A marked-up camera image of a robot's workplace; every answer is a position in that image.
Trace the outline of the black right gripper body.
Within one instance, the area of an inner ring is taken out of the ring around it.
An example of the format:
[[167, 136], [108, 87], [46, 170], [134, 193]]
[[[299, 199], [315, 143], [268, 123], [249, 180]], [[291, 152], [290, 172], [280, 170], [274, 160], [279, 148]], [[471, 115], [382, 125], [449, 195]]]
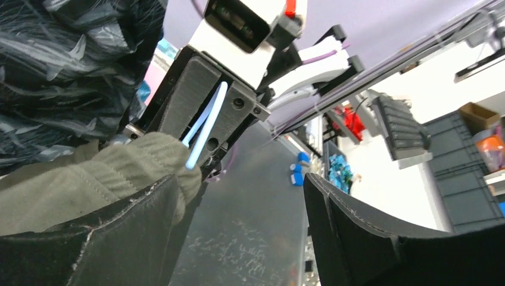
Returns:
[[[204, 101], [204, 103], [200, 106], [200, 109], [197, 113], [197, 115], [193, 118], [193, 120], [190, 122], [186, 130], [184, 131], [183, 135], [180, 138], [177, 138], [178, 140], [182, 141], [182, 139], [186, 136], [186, 134], [189, 132], [190, 128], [193, 126], [193, 124], [196, 122], [196, 120], [199, 118], [201, 115], [202, 111], [204, 108], [207, 106], [209, 101], [211, 100], [211, 97], [214, 95], [218, 85], [220, 82], [224, 81], [231, 85], [234, 81], [241, 82], [243, 85], [249, 87], [255, 92], [256, 96], [256, 101], [255, 101], [255, 106], [251, 113], [246, 117], [246, 119], [239, 125], [236, 131], [229, 137], [228, 141], [224, 142], [223, 145], [212, 154], [211, 157], [208, 158], [208, 160], [202, 165], [194, 167], [194, 169], [200, 168], [202, 170], [202, 175], [203, 177], [207, 177], [211, 171], [215, 168], [215, 166], [226, 156], [226, 154], [232, 149], [234, 143], [238, 140], [238, 138], [245, 132], [245, 130], [255, 123], [258, 120], [265, 120], [268, 115], [269, 111], [266, 108], [272, 97], [274, 96], [274, 91], [271, 88], [262, 88], [259, 91], [254, 90], [252, 87], [248, 86], [245, 82], [243, 82], [241, 79], [239, 79], [237, 76], [235, 76], [231, 71], [228, 69], [224, 68], [221, 66], [218, 62], [216, 62], [214, 59], [212, 59], [209, 55], [203, 53], [203, 52], [198, 52], [195, 49], [193, 49], [191, 46], [186, 46], [183, 49], [179, 51], [177, 54], [177, 57], [175, 58], [175, 61], [173, 62], [172, 66], [169, 68], [168, 72], [166, 73], [163, 81], [161, 82], [160, 86], [158, 87], [156, 93], [154, 94], [154, 97], [152, 98], [150, 104], [147, 106], [144, 114], [142, 117], [133, 125], [133, 126], [128, 126], [127, 131], [129, 133], [135, 134], [136, 136], [141, 136], [145, 133], [148, 132], [153, 132], [157, 131], [159, 132], [158, 128], [160, 127], [160, 122], [162, 119], [162, 116], [166, 110], [166, 107], [170, 101], [170, 96], [172, 93], [173, 88], [176, 86], [177, 81], [179, 80], [183, 70], [185, 69], [188, 61], [196, 56], [200, 56], [204, 59], [206, 59], [210, 64], [213, 65], [215, 69], [217, 69], [221, 73], [221, 77], [215, 84], [214, 88], [210, 91], [208, 97]], [[187, 149], [192, 151], [192, 147], [194, 146], [194, 143], [199, 135], [200, 131], [197, 132], [197, 134], [192, 138], [190, 141], [190, 147], [186, 147]]]

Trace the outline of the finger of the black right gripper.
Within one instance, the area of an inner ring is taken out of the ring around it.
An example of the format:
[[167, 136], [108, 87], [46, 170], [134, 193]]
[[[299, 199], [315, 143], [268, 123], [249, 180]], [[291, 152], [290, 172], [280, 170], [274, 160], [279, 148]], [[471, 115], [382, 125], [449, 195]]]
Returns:
[[197, 165], [202, 166], [237, 130], [255, 106], [255, 92], [241, 82], [229, 85], [215, 124], [203, 145]]
[[206, 59], [191, 58], [172, 90], [158, 130], [180, 138], [220, 77]]

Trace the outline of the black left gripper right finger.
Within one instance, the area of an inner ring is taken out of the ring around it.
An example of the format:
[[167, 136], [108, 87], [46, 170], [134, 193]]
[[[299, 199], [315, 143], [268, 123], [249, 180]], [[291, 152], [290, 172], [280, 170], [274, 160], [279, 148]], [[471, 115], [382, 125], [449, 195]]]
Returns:
[[464, 234], [425, 228], [314, 173], [304, 196], [322, 285], [504, 284], [504, 225]]

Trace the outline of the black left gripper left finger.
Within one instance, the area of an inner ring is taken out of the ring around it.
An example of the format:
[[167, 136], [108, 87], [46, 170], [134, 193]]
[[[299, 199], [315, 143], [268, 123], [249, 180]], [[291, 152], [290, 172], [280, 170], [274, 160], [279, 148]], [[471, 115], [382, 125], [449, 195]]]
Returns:
[[177, 179], [45, 232], [1, 237], [2, 285], [168, 285], [204, 188], [176, 223]]

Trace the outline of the blue wire hanger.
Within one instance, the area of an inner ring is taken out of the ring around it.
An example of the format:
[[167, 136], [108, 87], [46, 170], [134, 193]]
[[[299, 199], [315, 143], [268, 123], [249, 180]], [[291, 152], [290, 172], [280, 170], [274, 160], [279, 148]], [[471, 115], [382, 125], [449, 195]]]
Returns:
[[189, 148], [190, 141], [197, 134], [197, 132], [200, 131], [194, 143], [194, 146], [192, 147], [192, 151], [185, 163], [185, 167], [188, 170], [192, 170], [196, 166], [196, 163], [207, 143], [207, 140], [209, 139], [213, 126], [219, 116], [220, 110], [226, 97], [227, 89], [227, 82], [222, 81], [219, 83], [214, 95], [211, 97], [211, 100], [204, 108], [199, 118], [190, 128], [189, 132], [182, 139], [182, 144]]

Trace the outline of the olive green shorts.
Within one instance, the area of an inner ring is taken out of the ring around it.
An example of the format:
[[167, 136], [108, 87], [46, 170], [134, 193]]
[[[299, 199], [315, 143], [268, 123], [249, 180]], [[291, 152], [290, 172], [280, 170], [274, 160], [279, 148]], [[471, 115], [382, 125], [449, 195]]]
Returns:
[[1, 179], [1, 234], [42, 232], [92, 213], [151, 186], [165, 176], [177, 181], [174, 220], [202, 182], [199, 168], [186, 168], [190, 151], [158, 132], [131, 143], [100, 148], [98, 141], [53, 161], [23, 166]]

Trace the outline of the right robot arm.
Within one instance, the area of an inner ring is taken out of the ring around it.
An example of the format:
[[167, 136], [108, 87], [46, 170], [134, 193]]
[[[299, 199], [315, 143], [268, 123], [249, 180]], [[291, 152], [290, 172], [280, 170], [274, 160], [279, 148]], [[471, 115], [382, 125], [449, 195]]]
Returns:
[[344, 32], [334, 26], [302, 51], [262, 41], [247, 53], [202, 21], [140, 121], [127, 125], [124, 136], [169, 133], [192, 150], [188, 164], [208, 175], [248, 126], [358, 75], [361, 61], [348, 55], [344, 41]]

